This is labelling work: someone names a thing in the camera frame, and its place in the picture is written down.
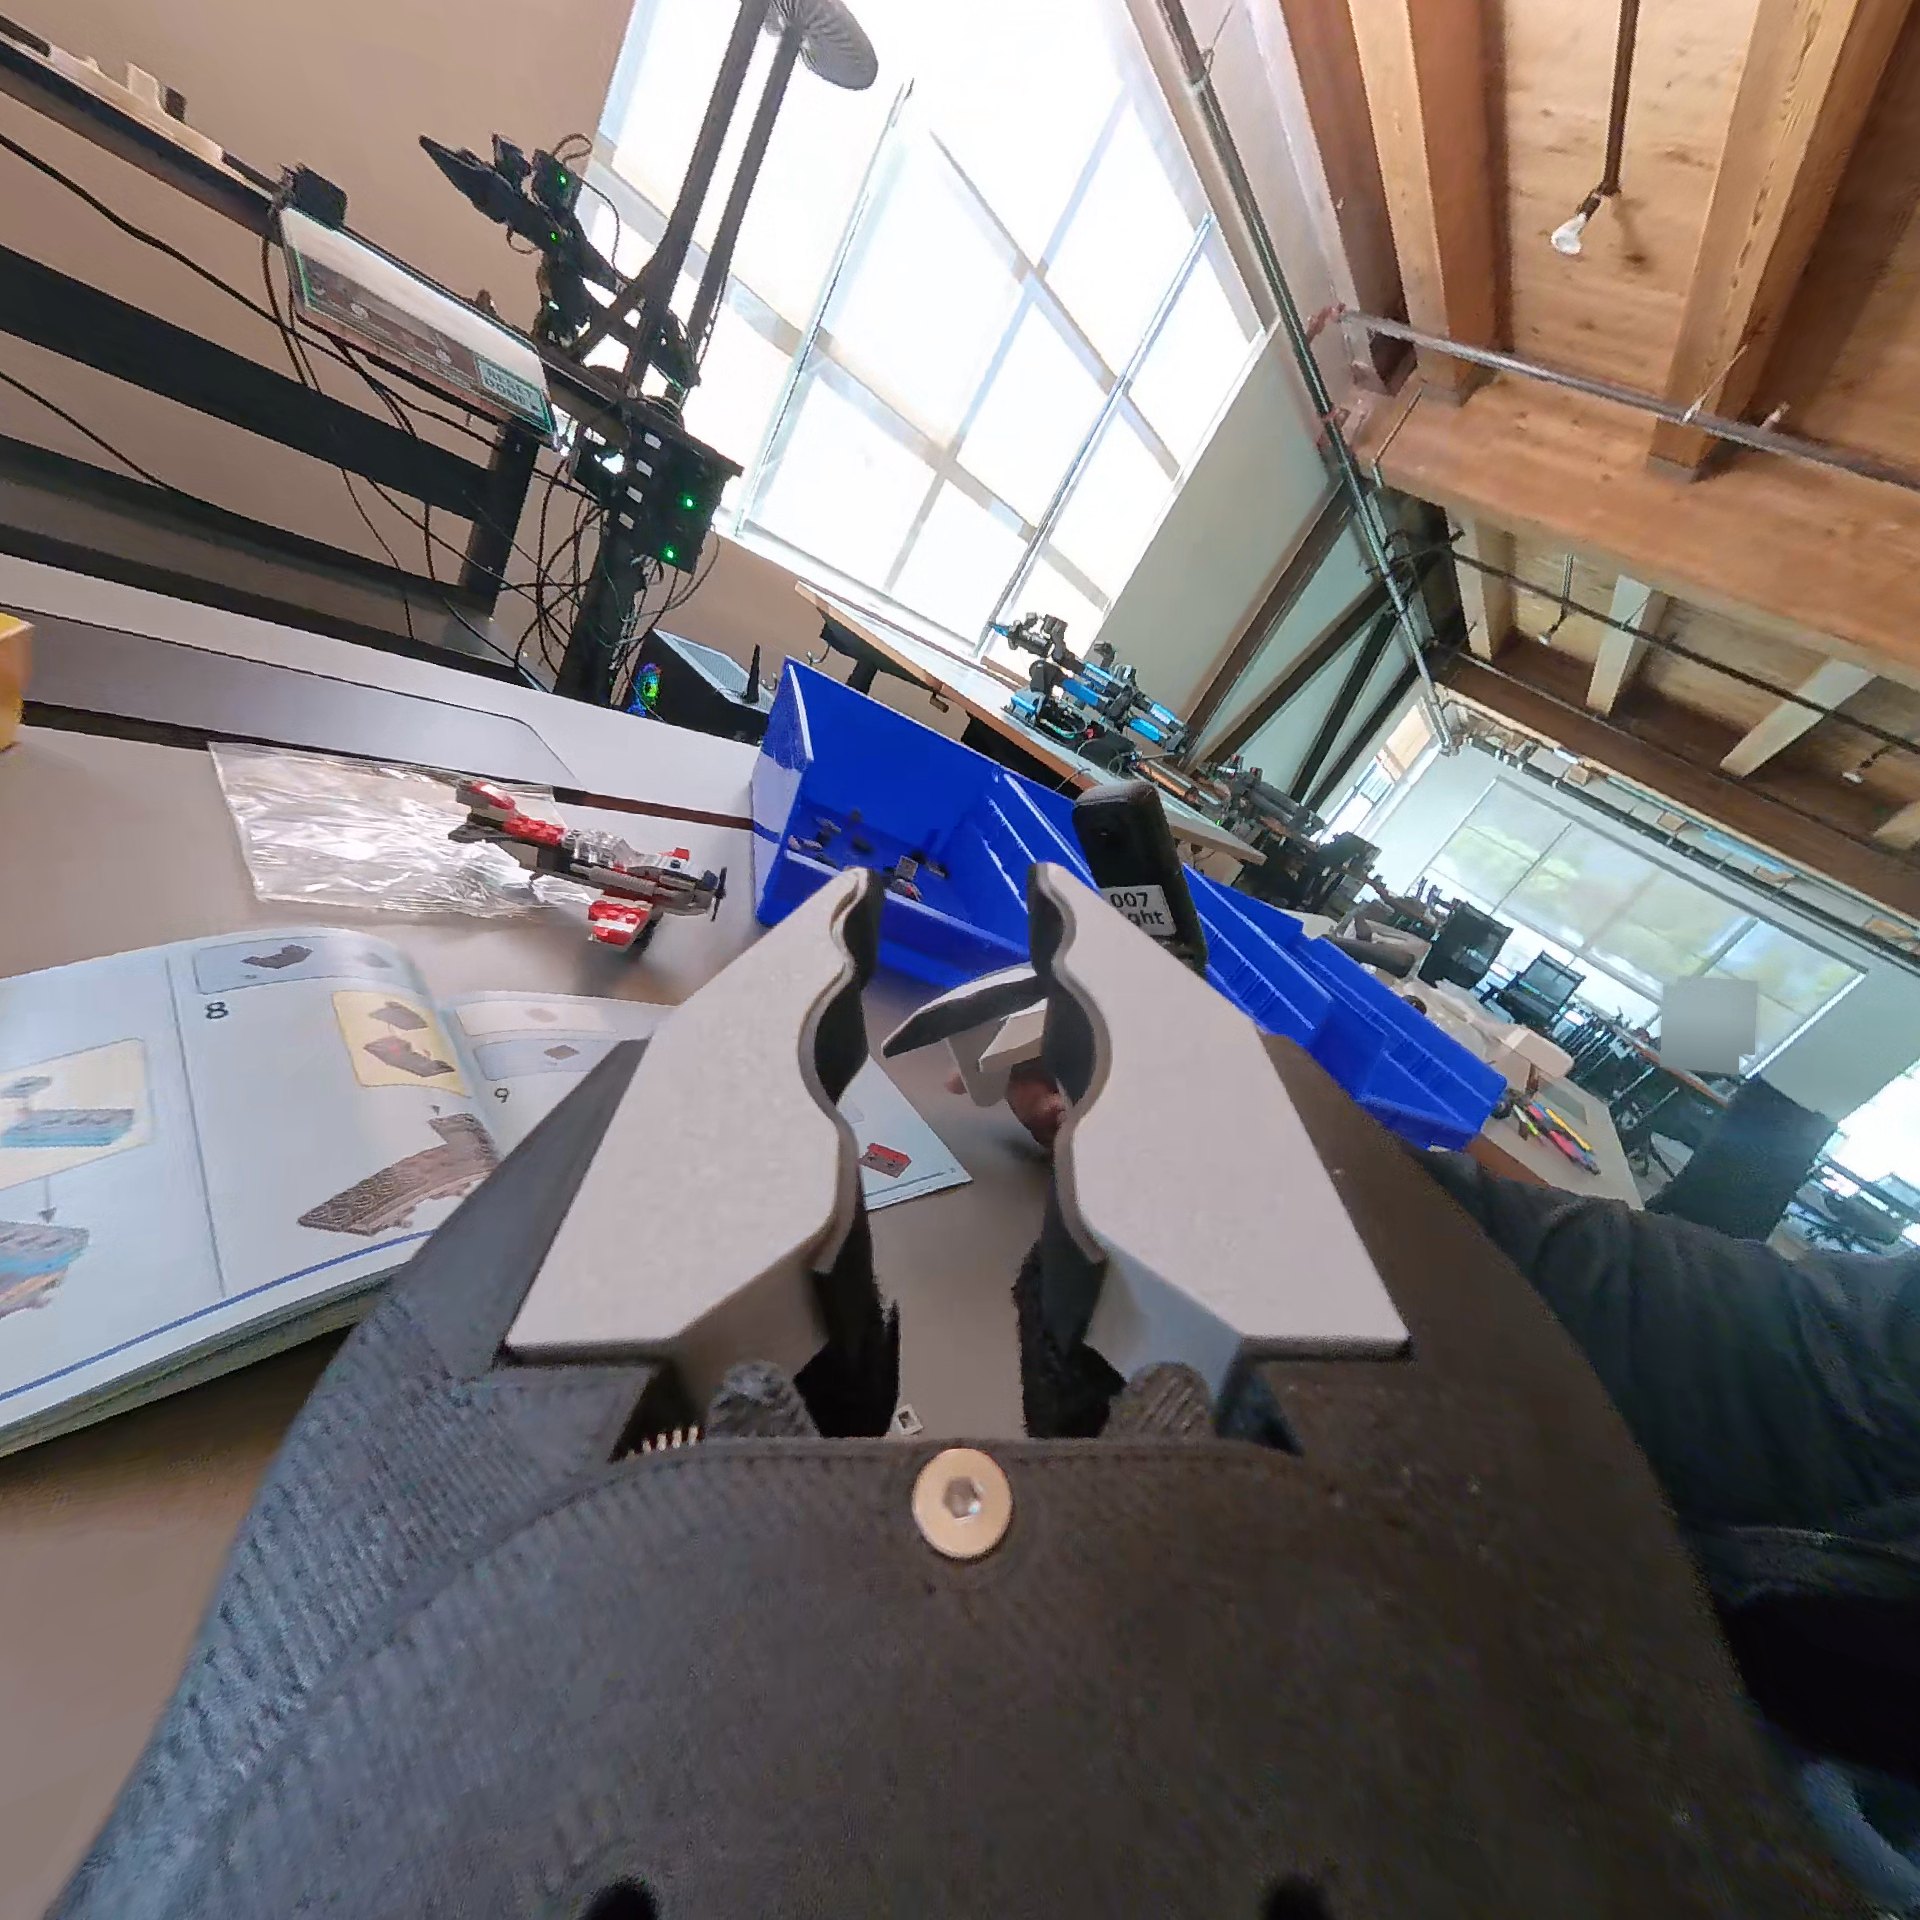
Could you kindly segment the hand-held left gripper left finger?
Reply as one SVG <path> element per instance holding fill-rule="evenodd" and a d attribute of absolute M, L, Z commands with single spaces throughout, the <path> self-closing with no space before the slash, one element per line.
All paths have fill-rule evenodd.
<path fill-rule="evenodd" d="M 883 1436 L 901 1329 L 875 1282 L 863 1146 L 883 883 L 832 876 L 609 1058 L 616 1100 L 506 1329 L 519 1363 L 665 1363 L 704 1402 L 782 1369 L 826 1436 Z"/>

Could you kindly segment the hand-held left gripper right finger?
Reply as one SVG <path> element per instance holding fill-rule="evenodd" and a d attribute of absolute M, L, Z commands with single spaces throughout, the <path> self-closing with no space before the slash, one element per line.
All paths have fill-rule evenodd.
<path fill-rule="evenodd" d="M 1267 1363 L 1407 1357 L 1261 1026 L 1066 866 L 1029 876 L 1029 947 L 1066 1120 L 1017 1282 L 1027 1434 L 1096 1436 L 1163 1365 L 1256 1429 Z"/>

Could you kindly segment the blue storage bin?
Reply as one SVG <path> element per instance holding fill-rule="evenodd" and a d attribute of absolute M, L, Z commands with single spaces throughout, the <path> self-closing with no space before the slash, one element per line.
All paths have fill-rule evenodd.
<path fill-rule="evenodd" d="M 1333 939 L 1245 891 L 1185 868 L 1207 982 L 1267 1035 L 1289 1038 L 1355 1104 L 1415 1146 L 1465 1151 L 1502 1098 L 1502 1078 L 1415 1012 Z"/>
<path fill-rule="evenodd" d="M 844 868 L 886 886 L 877 964 L 934 989 L 1029 959 L 1029 868 L 1092 866 L 1045 790 L 802 662 L 786 662 L 753 761 L 753 913 L 782 923 Z"/>

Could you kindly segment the grey desk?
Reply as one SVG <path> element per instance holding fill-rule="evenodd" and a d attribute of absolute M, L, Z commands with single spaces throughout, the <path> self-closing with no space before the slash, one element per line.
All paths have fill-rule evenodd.
<path fill-rule="evenodd" d="M 459 668 L 274 622 L 4 557 L 4 606 L 34 622 L 34 700 L 70 627 L 122 634 L 134 679 L 174 685 L 210 731 L 239 662 L 293 679 L 306 743 L 395 759 L 539 738 L 561 787 L 651 804 L 616 829 L 732 868 L 712 923 L 672 923 L 640 959 L 597 955 L 555 908 L 535 919 L 381 919 L 260 902 L 203 743 L 28 717 L 4 752 L 4 973 L 286 923 L 368 931 L 408 949 L 428 993 L 486 989 L 678 1004 L 757 936 L 748 896 L 751 752 L 640 726 Z M 1013 1269 L 1040 1231 L 1042 1164 L 1005 1108 L 947 1085 L 942 1050 L 892 1063 L 969 1171 L 889 1208 L 875 1253 L 904 1309 L 901 1402 L 929 1434 L 1018 1429 Z M 180 1678 L 252 1491 L 338 1340 L 314 1340 L 145 1412 L 4 1459 L 4 1917 L 40 1917 L 82 1862 Z"/>

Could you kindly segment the black metal frame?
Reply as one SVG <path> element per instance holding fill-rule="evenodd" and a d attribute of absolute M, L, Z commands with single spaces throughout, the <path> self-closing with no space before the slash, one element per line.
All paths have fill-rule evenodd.
<path fill-rule="evenodd" d="M 180 116 L 180 95 L 155 77 L 116 83 L 12 20 L 4 22 L 4 95 L 82 133 L 190 199 L 233 216 L 279 249 L 279 199 L 252 167 L 203 140 Z M 4 265 L 4 333 L 96 371 L 234 426 L 260 441 L 332 466 L 348 482 L 381 493 L 401 519 L 419 519 L 428 553 L 453 553 L 432 531 L 432 512 L 467 524 L 459 578 L 428 574 L 445 596 L 463 593 L 459 614 L 492 611 L 511 592 L 506 566 L 535 472 L 530 428 L 506 419 L 492 430 L 489 464 L 473 464 L 419 435 L 419 416 L 399 381 L 432 391 L 426 371 L 393 351 L 348 351 L 326 333 L 299 333 L 274 293 L 243 305 L 266 317 L 291 371 L 210 343 L 77 278 L 11 255 Z"/>

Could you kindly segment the clear plastic bag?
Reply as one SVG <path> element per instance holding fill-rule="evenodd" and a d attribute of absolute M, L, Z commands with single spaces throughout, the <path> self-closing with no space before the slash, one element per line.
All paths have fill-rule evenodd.
<path fill-rule="evenodd" d="M 457 773 L 293 749 L 210 749 L 234 838 L 266 902 L 387 919 L 582 913 L 588 887 L 527 873 L 511 853 L 453 842 Z"/>

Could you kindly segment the red grey toy plane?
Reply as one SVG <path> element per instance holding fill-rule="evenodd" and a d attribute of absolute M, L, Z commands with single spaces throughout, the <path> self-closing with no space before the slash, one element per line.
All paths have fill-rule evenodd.
<path fill-rule="evenodd" d="M 728 873 L 700 868 L 686 848 L 640 853 L 616 832 L 569 829 L 527 814 L 519 800 L 476 776 L 453 780 L 463 824 L 451 842 L 496 847 L 532 876 L 584 886 L 588 936 L 621 955 L 648 955 L 664 920 L 720 919 Z"/>

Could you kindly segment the metal ceiling pipe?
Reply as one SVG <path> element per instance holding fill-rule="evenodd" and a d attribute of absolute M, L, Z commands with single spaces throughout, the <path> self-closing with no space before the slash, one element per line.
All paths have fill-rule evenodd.
<path fill-rule="evenodd" d="M 1363 330 L 1375 341 L 1391 341 L 1391 343 L 1405 343 L 1412 351 L 1428 351 L 1446 364 L 1468 367 L 1476 371 L 1520 376 L 1535 384 L 1610 401 L 1616 409 L 1639 410 L 1652 420 L 1699 430 L 1701 436 L 1719 441 L 1719 443 L 1730 443 L 1739 451 L 1758 451 L 1758 455 L 1769 455 L 1769 458 L 1782 458 L 1782 459 L 1797 459 L 1797 464 L 1809 464 L 1809 466 L 1825 466 L 1834 472 L 1850 472 L 1850 478 L 1864 478 L 1871 482 L 1917 493 L 1914 469 L 1897 466 L 1897 464 L 1891 464 L 1879 455 L 1868 455 L 1868 451 L 1843 447 L 1832 441 L 1800 436 L 1800 435 L 1791 435 L 1791 430 L 1779 430 L 1779 428 L 1760 426 L 1760 420 L 1727 419 L 1727 416 L 1707 410 L 1701 401 L 1680 404 L 1668 399 L 1649 394 L 1641 389 L 1621 384 L 1614 379 L 1597 379 L 1597 376 L 1569 371 L 1559 367 L 1529 364 L 1509 351 L 1478 351 L 1478 345 L 1455 343 L 1455 341 L 1446 341 L 1437 333 L 1425 333 L 1425 330 L 1407 325 L 1400 321 L 1366 312 L 1351 305 L 1336 305 L 1333 321 L 1339 321 L 1344 330 Z"/>

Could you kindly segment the blue robot arms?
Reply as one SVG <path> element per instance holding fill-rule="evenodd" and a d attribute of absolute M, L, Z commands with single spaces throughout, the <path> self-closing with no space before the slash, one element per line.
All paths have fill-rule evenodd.
<path fill-rule="evenodd" d="M 1189 749 L 1189 721 L 1140 688 L 1138 668 L 1096 640 L 1085 655 L 1050 614 L 1022 614 L 988 627 L 1010 651 L 1029 652 L 1029 682 L 1005 715 L 1102 767 L 1132 767 L 1140 753 L 1172 759 Z"/>

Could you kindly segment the white labelled panel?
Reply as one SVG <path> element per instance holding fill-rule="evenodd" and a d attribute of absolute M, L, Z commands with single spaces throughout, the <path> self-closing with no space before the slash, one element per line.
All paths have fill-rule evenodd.
<path fill-rule="evenodd" d="M 523 333 L 296 206 L 279 209 L 279 241 L 299 321 L 555 443 L 547 367 Z"/>

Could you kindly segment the instruction booklet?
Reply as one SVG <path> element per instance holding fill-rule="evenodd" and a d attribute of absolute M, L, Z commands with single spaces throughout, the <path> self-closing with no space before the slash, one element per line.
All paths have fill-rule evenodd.
<path fill-rule="evenodd" d="M 296 927 L 4 982 L 4 1452 L 338 1329 L 471 1229 L 506 1256 L 503 1332 L 616 1100 L 609 1058 L 677 1007 L 434 1004 L 373 933 Z M 877 1199 L 967 1171 L 863 1063 L 840 1098 Z"/>

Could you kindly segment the person's torso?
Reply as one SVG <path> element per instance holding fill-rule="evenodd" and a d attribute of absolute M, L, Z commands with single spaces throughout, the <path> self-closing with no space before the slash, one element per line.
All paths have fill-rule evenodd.
<path fill-rule="evenodd" d="M 1879 1917 L 1917 1917 L 1917 1498 L 1686 1538 L 1800 1810 Z"/>

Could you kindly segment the wooden workshop table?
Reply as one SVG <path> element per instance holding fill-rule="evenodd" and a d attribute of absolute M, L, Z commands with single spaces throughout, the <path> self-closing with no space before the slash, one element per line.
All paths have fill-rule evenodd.
<path fill-rule="evenodd" d="M 826 589 L 796 581 L 795 592 L 823 622 L 860 638 L 860 648 L 864 648 L 875 659 L 886 659 L 889 672 L 924 685 L 929 697 L 943 701 L 947 709 L 961 709 L 967 715 L 964 741 L 973 752 L 1000 759 L 1005 767 L 1017 767 L 1031 780 L 1050 780 L 1058 790 L 1069 795 L 1081 795 L 1092 783 L 1115 776 L 1109 771 L 1094 767 L 1085 753 L 1018 726 L 1005 711 L 1013 685 L 1005 685 L 993 668 L 969 659 L 957 659 L 942 648 L 929 643 L 924 638 L 910 638 L 909 630 L 871 611 L 857 611 L 848 600 L 830 593 Z M 1237 832 L 1224 829 L 1221 824 L 1202 815 L 1194 805 L 1177 798 L 1158 776 L 1150 776 L 1150 783 L 1163 798 L 1179 847 L 1199 848 L 1206 858 L 1224 858 L 1231 876 L 1237 876 L 1241 868 L 1265 866 L 1261 848 L 1245 842 Z"/>

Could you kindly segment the lit computer tower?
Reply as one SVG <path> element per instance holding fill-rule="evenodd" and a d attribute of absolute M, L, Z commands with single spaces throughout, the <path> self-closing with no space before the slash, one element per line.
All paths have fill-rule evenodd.
<path fill-rule="evenodd" d="M 628 711 L 757 749 L 773 697 L 776 682 L 761 672 L 761 648 L 738 662 L 715 648 L 654 627 L 638 648 Z"/>

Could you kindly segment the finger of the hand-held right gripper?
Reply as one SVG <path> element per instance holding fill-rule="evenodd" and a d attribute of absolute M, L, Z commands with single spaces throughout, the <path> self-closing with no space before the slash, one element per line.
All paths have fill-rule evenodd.
<path fill-rule="evenodd" d="M 947 1038 L 957 1078 L 978 1108 L 1005 1100 L 1018 1067 L 1040 1063 L 1045 1048 L 1045 1008 L 1018 1008 L 993 1022 L 978 1022 Z"/>
<path fill-rule="evenodd" d="M 947 989 L 943 996 L 929 999 L 909 1020 L 901 1020 L 883 1043 L 883 1058 L 920 1050 L 984 1026 L 995 1029 L 1034 1004 L 1042 1004 L 1042 975 L 1034 968 L 984 973 Z"/>

